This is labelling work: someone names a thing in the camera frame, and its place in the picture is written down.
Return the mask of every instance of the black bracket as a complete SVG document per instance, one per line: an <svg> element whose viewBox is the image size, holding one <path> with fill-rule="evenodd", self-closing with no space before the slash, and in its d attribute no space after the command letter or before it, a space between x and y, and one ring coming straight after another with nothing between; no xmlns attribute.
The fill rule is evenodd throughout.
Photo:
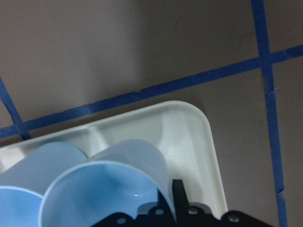
<svg viewBox="0 0 303 227"><path fill-rule="evenodd" d="M172 191L176 209L175 221L168 204L158 192L158 202L142 210L136 219L124 213L114 213L92 227L272 227L239 211L225 213L216 219L208 206L189 203L182 180L173 180Z"/></svg>

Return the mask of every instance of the plastic cup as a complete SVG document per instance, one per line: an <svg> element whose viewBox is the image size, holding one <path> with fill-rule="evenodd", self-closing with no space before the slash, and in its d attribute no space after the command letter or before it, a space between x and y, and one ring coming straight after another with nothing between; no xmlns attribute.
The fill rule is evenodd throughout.
<svg viewBox="0 0 303 227"><path fill-rule="evenodd" d="M52 142L0 174L0 226L37 227L39 208L49 185L85 160L76 147Z"/></svg>
<svg viewBox="0 0 303 227"><path fill-rule="evenodd" d="M124 140L59 176L40 208L41 227L90 227L112 213L136 218L138 208L161 192L175 214L168 167L144 140Z"/></svg>

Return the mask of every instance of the screw head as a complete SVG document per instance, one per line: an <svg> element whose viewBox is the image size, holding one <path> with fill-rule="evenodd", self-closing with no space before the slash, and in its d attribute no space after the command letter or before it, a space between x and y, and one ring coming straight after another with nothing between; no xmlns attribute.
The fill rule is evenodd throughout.
<svg viewBox="0 0 303 227"><path fill-rule="evenodd" d="M198 213L198 210L197 208L195 207L190 207L188 208L187 212L190 214L190 215L196 215Z"/></svg>
<svg viewBox="0 0 303 227"><path fill-rule="evenodd" d="M233 223L238 223L240 221L240 218L236 215L230 215L228 216L228 220Z"/></svg>
<svg viewBox="0 0 303 227"><path fill-rule="evenodd" d="M156 209L155 210L155 214L156 215L163 215L164 214L164 210L162 210L162 209Z"/></svg>
<svg viewBox="0 0 303 227"><path fill-rule="evenodd" d="M117 220L117 224L118 225L123 225L123 224L125 224L126 223L126 219L125 218L119 218L118 220Z"/></svg>

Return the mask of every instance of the blue painter's tape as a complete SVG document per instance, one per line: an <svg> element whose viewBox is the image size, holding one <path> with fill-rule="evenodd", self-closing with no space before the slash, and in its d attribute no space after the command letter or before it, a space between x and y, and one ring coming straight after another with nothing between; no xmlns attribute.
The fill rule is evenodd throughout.
<svg viewBox="0 0 303 227"><path fill-rule="evenodd" d="M303 56L303 45L293 47L287 50L275 52L269 55L263 55L250 60L242 61L236 64L221 67L219 69L210 70L185 78L173 80L167 83L159 84L153 87L143 89L141 92L132 92L121 96L116 96L110 99L98 101L89 105L84 105L67 110L62 113L54 113L48 116L37 118L25 123L16 124L18 128L23 127L23 131L30 131L56 124L59 122L71 120L77 117L93 114L99 111L122 106L125 104L137 102L150 97L162 95L172 91L184 89L190 86L199 85L212 80L221 79L227 76L235 75L249 70L271 66L272 64L289 60L291 58ZM0 138L5 137L6 129L0 129Z"/></svg>
<svg viewBox="0 0 303 227"><path fill-rule="evenodd" d="M270 53L263 0L251 0L259 55Z"/></svg>
<svg viewBox="0 0 303 227"><path fill-rule="evenodd" d="M276 113L276 94L274 91L274 78L272 67L261 69L266 82L265 102L267 107L267 127L271 149L272 165L275 179L276 201L278 205L279 226L287 226L286 201L282 195L284 190L282 158L280 150L278 119Z"/></svg>
<svg viewBox="0 0 303 227"><path fill-rule="evenodd" d="M20 117L15 105L13 104L13 102L8 94L8 91L7 91L6 87L4 86L4 83L1 78L0 78L0 99L1 99L2 103L6 106L7 110L9 111L9 113L13 119L13 123L15 124L15 127L14 127L14 131L16 132L15 134L20 134L23 140L30 139L28 131L25 129L24 125L22 124L21 117Z"/></svg>
<svg viewBox="0 0 303 227"><path fill-rule="evenodd" d="M263 0L251 0L252 11L254 16L254 23L256 29L256 37L258 43L258 52L260 56L266 56L270 54L266 15L264 10ZM279 57L287 57L288 59L292 56L297 55L294 50L290 52L282 52L281 55L275 55L274 59ZM276 113L276 95L274 90L274 75L272 64L261 67L262 75L266 83L265 87L265 102L267 109L267 127L269 134L269 142L271 149L272 165L275 180L275 191L276 201L279 216L280 227L287 226L287 212L286 202L281 192L284 190L283 180L283 168L280 150L279 130L278 130L278 119Z"/></svg>
<svg viewBox="0 0 303 227"><path fill-rule="evenodd" d="M15 125L11 125L9 127L3 128L0 130L0 139L8 137L8 136L14 136L19 134L18 130L16 129Z"/></svg>

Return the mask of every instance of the white plastic tray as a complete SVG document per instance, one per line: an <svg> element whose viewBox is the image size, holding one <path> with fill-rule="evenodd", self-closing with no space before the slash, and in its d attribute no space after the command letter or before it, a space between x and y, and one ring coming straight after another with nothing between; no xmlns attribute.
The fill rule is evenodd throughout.
<svg viewBox="0 0 303 227"><path fill-rule="evenodd" d="M209 122L195 106L168 101L0 148L0 173L43 144L62 141L88 157L125 139L143 139L164 155L171 179L182 179L190 202L227 211Z"/></svg>

